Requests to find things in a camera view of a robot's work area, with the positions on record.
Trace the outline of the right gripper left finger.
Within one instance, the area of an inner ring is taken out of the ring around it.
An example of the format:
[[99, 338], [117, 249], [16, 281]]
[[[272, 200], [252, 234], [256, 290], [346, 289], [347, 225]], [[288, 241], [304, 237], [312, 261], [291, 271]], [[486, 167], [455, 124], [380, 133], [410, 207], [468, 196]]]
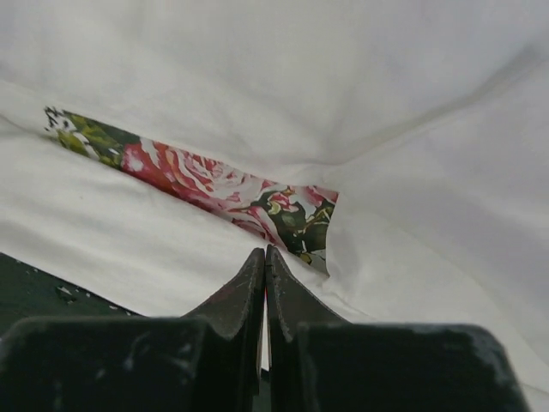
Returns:
[[264, 253], [173, 318], [28, 318], [1, 337], [4, 411], [248, 411]]

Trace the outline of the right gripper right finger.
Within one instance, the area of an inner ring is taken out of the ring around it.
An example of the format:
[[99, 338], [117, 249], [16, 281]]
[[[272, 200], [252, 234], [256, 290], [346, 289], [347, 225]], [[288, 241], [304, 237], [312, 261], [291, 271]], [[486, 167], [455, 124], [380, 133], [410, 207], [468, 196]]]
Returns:
[[275, 411], [525, 411], [503, 346], [472, 324], [354, 324], [269, 246], [265, 261]]

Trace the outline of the white floral print t-shirt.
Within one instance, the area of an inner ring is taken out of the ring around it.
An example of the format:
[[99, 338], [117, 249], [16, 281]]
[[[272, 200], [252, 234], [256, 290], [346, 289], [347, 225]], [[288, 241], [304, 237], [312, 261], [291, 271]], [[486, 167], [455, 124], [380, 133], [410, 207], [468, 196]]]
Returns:
[[2, 2], [2, 253], [153, 317], [266, 243], [547, 410], [547, 2]]

